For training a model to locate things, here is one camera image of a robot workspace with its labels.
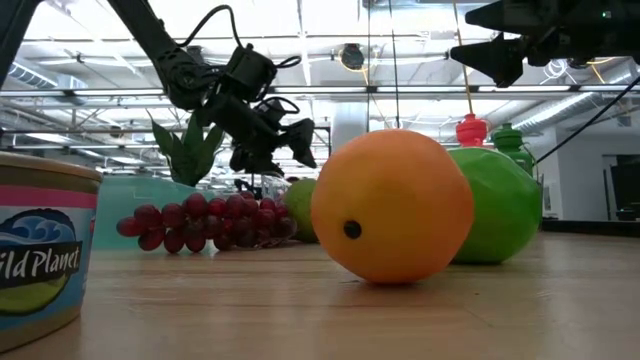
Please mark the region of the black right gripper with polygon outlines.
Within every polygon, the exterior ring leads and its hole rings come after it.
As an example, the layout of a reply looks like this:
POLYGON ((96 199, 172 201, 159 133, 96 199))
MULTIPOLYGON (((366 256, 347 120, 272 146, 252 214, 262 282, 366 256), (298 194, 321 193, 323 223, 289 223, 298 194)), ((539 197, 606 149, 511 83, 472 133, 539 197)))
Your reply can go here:
MULTIPOLYGON (((640 65, 640 0, 540 0, 537 30, 527 37, 528 55, 544 60, 630 57, 640 65)), ((498 31, 530 24, 530 0, 497 0, 471 10, 465 22, 498 31)), ((524 41, 500 33, 489 42, 453 47, 450 57, 507 88, 523 74, 524 41)))

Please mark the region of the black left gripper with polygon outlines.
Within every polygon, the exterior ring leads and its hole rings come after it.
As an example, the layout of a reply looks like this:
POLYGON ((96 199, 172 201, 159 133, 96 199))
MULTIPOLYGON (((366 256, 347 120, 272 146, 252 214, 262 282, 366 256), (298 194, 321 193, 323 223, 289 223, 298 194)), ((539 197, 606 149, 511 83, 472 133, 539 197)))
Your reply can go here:
POLYGON ((251 107, 231 94, 218 94, 199 108, 199 125, 214 124, 236 142, 229 161, 233 171, 282 177, 284 172, 273 162, 272 153, 250 151, 273 151, 289 145, 297 162, 316 168, 311 152, 315 123, 309 118, 291 125, 280 123, 285 115, 298 113, 299 108, 283 97, 269 97, 251 107))

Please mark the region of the green squeeze bottle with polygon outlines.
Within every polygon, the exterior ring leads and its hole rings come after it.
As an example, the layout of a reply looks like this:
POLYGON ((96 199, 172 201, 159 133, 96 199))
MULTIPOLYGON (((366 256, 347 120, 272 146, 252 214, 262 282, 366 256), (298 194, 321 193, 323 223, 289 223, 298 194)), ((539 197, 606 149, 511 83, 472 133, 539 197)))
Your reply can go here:
POLYGON ((494 147, 504 153, 522 167, 529 175, 533 175, 534 158, 525 149, 522 132, 511 123, 502 124, 493 134, 494 147))

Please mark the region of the blue Wild Planet can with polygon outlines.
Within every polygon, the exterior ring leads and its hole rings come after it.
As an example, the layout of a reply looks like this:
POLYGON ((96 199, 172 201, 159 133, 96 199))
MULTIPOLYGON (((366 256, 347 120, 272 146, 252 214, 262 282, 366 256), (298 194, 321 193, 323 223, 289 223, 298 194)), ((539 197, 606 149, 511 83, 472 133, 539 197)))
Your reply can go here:
POLYGON ((80 315, 101 182, 86 167, 0 151, 0 353, 80 315))

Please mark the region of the small clear container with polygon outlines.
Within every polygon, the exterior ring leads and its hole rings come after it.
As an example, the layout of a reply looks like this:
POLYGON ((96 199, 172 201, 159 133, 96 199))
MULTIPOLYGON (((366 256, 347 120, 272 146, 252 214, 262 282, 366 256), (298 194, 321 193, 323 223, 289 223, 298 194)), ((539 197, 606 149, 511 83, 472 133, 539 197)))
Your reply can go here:
POLYGON ((260 176, 261 192, 263 197, 277 199, 289 188, 290 183, 278 173, 267 172, 260 176))

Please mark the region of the green leafy plant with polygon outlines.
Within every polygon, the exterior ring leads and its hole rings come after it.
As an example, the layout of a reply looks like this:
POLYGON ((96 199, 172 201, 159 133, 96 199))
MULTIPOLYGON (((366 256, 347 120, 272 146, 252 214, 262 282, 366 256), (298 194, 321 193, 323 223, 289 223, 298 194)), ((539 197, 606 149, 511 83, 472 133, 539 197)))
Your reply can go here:
POLYGON ((191 187, 210 173, 225 137, 216 125, 201 126, 195 113, 191 113, 181 137, 154 120, 151 129, 160 153, 167 159, 172 180, 191 187))

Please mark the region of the long ceiling light bar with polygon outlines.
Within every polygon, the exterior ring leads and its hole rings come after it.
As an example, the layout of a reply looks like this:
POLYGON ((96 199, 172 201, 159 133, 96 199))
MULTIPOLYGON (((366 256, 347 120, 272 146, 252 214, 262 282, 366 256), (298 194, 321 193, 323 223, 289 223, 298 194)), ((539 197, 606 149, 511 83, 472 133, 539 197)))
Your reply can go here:
MULTIPOLYGON (((342 95, 342 94, 465 94, 474 93, 580 93, 580 92, 615 92, 627 88, 625 84, 598 85, 517 85, 508 88, 498 88, 488 85, 470 85, 469 87, 456 85, 434 86, 276 86, 268 90, 269 94, 286 95, 342 95)), ((44 89, 44 90, 7 90, 0 91, 0 97, 116 97, 116 96, 159 96, 163 95, 160 88, 140 89, 44 89)))

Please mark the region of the red toy grape bunch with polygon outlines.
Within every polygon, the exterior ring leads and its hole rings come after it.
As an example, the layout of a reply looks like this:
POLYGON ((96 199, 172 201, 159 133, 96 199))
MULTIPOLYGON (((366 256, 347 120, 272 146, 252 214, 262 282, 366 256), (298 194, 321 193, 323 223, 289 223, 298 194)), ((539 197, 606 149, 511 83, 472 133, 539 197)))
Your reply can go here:
POLYGON ((200 253, 209 243, 219 251, 278 247, 294 237, 297 222, 283 203, 244 190, 225 198, 192 193, 181 203, 140 205, 115 230, 135 238, 143 251, 200 253))

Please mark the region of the orange toy fruit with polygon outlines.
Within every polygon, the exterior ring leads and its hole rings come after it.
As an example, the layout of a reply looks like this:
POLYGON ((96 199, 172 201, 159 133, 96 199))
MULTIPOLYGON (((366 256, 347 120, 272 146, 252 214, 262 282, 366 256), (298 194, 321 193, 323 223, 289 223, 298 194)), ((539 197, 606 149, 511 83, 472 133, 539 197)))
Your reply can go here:
POLYGON ((474 200, 442 145, 409 130, 380 130, 328 158, 311 219, 326 253, 346 270, 376 284, 413 283, 456 255, 474 220, 474 200))

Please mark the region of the teal plastic bin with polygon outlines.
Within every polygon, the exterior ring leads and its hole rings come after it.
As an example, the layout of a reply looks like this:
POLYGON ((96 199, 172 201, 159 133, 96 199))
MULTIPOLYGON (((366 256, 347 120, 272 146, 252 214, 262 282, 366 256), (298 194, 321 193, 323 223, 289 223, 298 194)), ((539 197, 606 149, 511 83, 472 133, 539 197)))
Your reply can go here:
POLYGON ((119 220, 132 216, 134 210, 141 205, 151 204, 161 210, 167 203, 182 203, 195 192, 202 193, 207 200, 219 195, 218 192, 160 178, 106 176, 99 190, 92 250, 136 250, 136 237, 123 237, 117 232, 119 220))

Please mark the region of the green toy lime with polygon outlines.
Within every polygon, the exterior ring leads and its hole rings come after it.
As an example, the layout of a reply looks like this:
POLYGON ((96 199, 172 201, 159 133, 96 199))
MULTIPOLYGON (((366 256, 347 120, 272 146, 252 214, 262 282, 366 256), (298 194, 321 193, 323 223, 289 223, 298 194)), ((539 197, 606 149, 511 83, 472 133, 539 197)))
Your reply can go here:
POLYGON ((456 264, 500 264, 534 238, 542 219, 538 182, 512 158, 483 147, 451 149, 469 182, 474 222, 456 264))

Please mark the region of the black monitor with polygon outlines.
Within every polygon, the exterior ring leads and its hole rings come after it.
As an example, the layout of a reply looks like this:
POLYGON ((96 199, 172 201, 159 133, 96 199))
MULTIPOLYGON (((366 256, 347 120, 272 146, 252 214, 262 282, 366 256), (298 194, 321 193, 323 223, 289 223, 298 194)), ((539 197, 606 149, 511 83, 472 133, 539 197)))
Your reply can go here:
POLYGON ((640 155, 604 155, 608 218, 640 221, 640 155))

